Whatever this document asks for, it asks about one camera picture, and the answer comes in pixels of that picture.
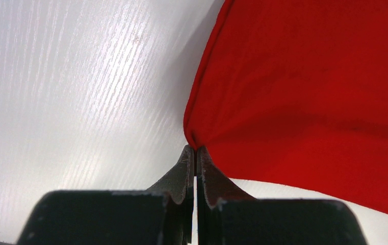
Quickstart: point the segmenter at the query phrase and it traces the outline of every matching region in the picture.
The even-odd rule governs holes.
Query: red fabric
[[[388,213],[388,1],[226,0],[184,128],[229,177]]]

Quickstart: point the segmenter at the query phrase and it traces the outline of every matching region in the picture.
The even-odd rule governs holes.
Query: wood grain texture
[[[0,241],[54,189],[143,189],[182,117],[221,0],[0,0]]]

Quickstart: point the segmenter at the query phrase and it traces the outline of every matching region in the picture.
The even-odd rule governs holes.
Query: red cloth
[[[226,0],[184,128],[229,177],[388,213],[388,1]]]

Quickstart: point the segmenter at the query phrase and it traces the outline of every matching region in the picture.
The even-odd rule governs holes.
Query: black mechanism
[[[198,243],[365,245],[356,218],[334,200],[258,200],[197,152]]]
[[[17,244],[185,245],[191,242],[195,174],[200,245],[366,245],[356,218],[342,202],[258,200],[216,168],[206,148],[195,159],[189,146],[147,190],[48,193]]]

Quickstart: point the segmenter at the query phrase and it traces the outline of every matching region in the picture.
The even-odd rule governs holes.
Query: white surface
[[[287,185],[232,179],[244,191],[259,199],[334,199],[330,195]],[[343,201],[357,217],[369,245],[388,245],[388,214]]]
[[[172,167],[222,0],[0,0],[0,240],[47,191]]]
[[[192,212],[191,244],[198,245],[197,177],[194,177],[194,211]]]

